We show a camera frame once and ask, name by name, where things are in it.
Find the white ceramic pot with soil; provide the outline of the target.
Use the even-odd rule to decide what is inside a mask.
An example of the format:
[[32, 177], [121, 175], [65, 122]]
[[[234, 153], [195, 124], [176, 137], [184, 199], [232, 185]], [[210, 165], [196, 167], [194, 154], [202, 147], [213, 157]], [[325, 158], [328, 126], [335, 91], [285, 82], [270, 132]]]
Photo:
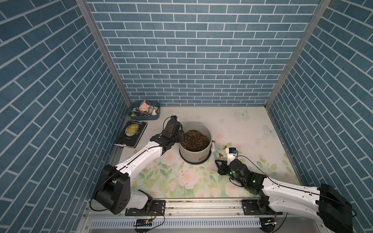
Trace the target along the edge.
[[183, 128], [184, 143], [180, 144], [179, 149], [188, 151], [210, 151], [212, 137], [210, 130], [202, 124], [189, 124]]

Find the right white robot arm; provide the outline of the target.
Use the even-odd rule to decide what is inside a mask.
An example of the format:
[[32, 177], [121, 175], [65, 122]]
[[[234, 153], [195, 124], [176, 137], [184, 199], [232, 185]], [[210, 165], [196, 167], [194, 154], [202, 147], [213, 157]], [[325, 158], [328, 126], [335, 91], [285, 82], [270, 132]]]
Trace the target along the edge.
[[310, 187], [276, 181], [250, 171], [237, 158], [231, 162], [217, 160], [215, 164], [220, 175], [227, 175], [240, 187], [258, 196], [256, 204], [261, 214], [295, 214], [318, 221], [334, 233], [353, 232], [351, 203], [328, 184]]

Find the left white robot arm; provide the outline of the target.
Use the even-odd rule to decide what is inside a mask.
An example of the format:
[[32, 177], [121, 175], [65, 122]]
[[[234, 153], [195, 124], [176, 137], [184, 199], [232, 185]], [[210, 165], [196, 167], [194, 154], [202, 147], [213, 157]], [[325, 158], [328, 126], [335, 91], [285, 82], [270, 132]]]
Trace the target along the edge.
[[117, 215], [126, 209], [150, 212], [152, 196], [146, 192], [131, 191], [134, 179], [152, 161], [161, 157], [176, 143], [184, 141], [184, 131], [177, 116], [168, 117], [165, 129], [151, 137], [149, 143], [138, 153], [115, 166], [106, 165], [98, 178], [92, 199], [106, 210]]

